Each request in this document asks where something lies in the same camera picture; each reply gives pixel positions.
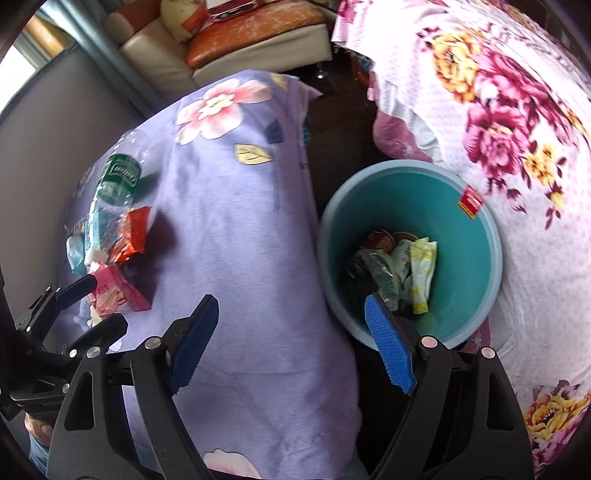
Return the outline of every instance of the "sofa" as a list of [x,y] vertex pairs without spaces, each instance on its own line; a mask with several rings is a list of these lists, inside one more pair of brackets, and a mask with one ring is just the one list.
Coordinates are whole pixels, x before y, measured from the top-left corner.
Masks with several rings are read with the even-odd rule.
[[130,65],[173,102],[245,69],[284,72],[331,60],[330,13],[306,0],[266,0],[178,43],[160,19],[160,0],[123,5],[103,28]]

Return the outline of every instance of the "pink floral cloth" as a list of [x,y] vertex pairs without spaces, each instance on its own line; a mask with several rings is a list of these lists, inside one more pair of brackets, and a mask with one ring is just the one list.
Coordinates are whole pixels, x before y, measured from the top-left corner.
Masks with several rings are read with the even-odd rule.
[[[469,183],[495,216],[501,289],[466,349],[498,351],[540,473],[591,397],[589,76],[502,0],[349,1],[333,41],[374,63],[378,146],[389,153],[420,140],[412,125],[384,117],[395,92],[436,137],[433,163]],[[399,149],[393,158],[407,157]]]

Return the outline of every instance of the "plastic water bottle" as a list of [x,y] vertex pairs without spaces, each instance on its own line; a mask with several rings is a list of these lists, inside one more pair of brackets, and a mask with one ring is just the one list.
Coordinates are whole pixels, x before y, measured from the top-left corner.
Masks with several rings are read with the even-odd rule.
[[113,147],[90,204],[85,236],[85,266],[106,263],[119,235],[119,225],[134,204],[135,193],[150,149],[150,139],[130,130]]
[[137,130],[124,134],[113,147],[96,186],[95,198],[114,207],[131,207],[148,152],[148,140]]

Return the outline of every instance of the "purple floral cloth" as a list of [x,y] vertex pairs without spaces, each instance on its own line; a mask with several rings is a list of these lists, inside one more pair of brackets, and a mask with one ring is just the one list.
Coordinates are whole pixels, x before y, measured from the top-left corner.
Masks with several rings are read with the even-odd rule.
[[[332,479],[358,426],[353,352],[324,303],[317,213],[303,145],[309,100],[294,77],[241,72],[139,127],[153,141],[136,206],[150,205],[146,253],[125,267],[152,309],[126,315],[133,349],[214,295],[219,325],[192,382],[174,397],[205,462],[269,479]],[[85,176],[66,225],[88,213],[107,155]],[[59,284],[76,277],[65,259]],[[59,318],[82,332],[78,307]],[[131,389],[135,440],[148,446]]]

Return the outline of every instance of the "trash bin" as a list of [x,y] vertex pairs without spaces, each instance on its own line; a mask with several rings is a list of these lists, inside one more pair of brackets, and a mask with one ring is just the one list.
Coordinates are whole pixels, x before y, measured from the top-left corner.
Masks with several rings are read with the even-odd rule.
[[485,320],[501,282],[501,239],[486,205],[473,219],[459,207],[466,186],[441,167],[389,160],[358,172],[331,198],[320,226],[320,275],[330,308],[357,340],[376,349],[341,278],[347,258],[375,228],[438,243],[429,312],[413,316],[420,334],[454,348]]

